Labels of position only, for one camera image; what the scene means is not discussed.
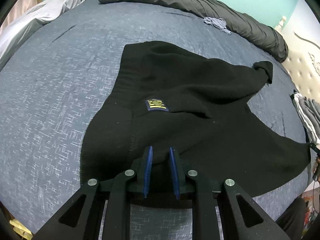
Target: black cable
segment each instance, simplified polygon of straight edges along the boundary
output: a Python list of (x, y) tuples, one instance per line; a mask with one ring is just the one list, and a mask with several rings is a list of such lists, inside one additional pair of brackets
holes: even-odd
[(315, 197), (314, 193), (315, 193), (315, 184), (316, 184), (316, 181), (313, 182), (313, 190), (312, 190), (312, 204), (313, 204), (313, 210), (319, 214), (317, 211), (316, 211), (316, 208), (315, 208), (315, 202), (313, 200), (313, 198)]

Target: gray comforter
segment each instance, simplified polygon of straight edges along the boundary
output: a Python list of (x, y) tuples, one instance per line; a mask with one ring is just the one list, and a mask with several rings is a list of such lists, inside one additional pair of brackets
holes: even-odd
[[(86, 0), (33, 34), (0, 72), (0, 200), (32, 232), (80, 186), (82, 139), (112, 91), (124, 46), (152, 40), (234, 65), (272, 62), (272, 85), (248, 105), (273, 131), (305, 142), (289, 96), (295, 86), (262, 49), (191, 13)], [(277, 219), (307, 187), (308, 171), (255, 200)], [(191, 221), (190, 210), (133, 206), (131, 239), (191, 239)]]
[(193, 13), (199, 17), (223, 18), (227, 28), (270, 53), (280, 63), (288, 56), (288, 46), (273, 28), (259, 23), (246, 13), (239, 13), (217, 0), (99, 0), (101, 3), (141, 2), (157, 4)]

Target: yellow and blue patch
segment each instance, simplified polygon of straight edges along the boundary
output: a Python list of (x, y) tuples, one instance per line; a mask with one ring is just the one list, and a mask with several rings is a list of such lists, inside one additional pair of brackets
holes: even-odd
[(146, 102), (148, 111), (152, 111), (152, 110), (160, 110), (160, 111), (167, 111), (167, 112), (169, 111), (169, 109), (165, 106), (162, 100), (149, 99), (149, 100), (146, 100), (145, 102)]

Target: triangular cutout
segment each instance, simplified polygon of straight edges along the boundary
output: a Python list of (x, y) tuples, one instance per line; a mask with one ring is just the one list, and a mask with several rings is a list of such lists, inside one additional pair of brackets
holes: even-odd
[(82, 194), (78, 200), (60, 217), (59, 223), (75, 228), (84, 205), (86, 195)]
[(262, 217), (254, 210), (252, 206), (243, 198), (242, 195), (236, 195), (237, 202), (243, 217), (244, 224), (247, 228), (261, 224), (263, 222)]

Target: curtain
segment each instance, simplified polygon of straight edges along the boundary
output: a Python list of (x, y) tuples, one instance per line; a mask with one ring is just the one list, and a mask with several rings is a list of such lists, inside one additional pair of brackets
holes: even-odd
[(5, 18), (4, 22), (0, 27), (0, 34), (2, 30), (9, 25), (13, 20), (24, 14), (27, 10), (31, 7), (35, 6), (36, 4), (40, 3), (41, 0), (17, 0), (15, 5), (10, 10), (9, 14)]

